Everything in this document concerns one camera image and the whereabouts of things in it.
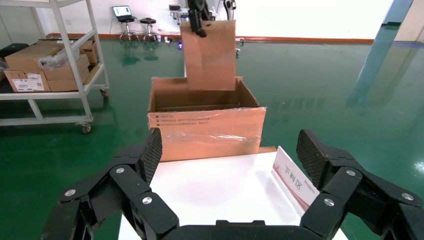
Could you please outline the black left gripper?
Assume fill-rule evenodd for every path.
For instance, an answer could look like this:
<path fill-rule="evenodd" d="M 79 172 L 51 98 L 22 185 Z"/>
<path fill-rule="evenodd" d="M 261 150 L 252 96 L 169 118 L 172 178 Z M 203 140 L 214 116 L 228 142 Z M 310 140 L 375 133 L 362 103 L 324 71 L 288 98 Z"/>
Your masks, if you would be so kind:
<path fill-rule="evenodd" d="M 192 32 L 201 38 L 205 38 L 207 34 L 202 27 L 202 21 L 208 20 L 208 2 L 206 0 L 187 0 L 186 5 Z"/>

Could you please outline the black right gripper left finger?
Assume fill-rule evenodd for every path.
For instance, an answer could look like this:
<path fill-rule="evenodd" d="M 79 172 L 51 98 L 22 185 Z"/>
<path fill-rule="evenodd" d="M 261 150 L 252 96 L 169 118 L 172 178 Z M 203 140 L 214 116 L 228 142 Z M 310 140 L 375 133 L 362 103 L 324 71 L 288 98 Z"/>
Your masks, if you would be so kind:
<path fill-rule="evenodd" d="M 40 238 L 91 240 L 108 217 L 121 213 L 141 239 L 163 239 L 180 221 L 151 188 L 162 153 L 161 131 L 153 127 L 143 143 L 120 149 L 104 169 L 69 186 Z"/>

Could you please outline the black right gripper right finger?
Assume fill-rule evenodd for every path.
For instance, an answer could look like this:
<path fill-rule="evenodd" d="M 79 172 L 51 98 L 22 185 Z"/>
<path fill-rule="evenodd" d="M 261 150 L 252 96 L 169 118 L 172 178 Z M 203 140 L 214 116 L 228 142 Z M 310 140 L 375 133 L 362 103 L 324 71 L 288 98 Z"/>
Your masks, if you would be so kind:
<path fill-rule="evenodd" d="M 424 202 L 415 193 L 367 171 L 346 150 L 322 143 L 302 129 L 297 158 L 319 195 L 301 225 L 323 239 L 332 238 L 347 214 L 360 218 L 383 240 L 421 240 Z"/>

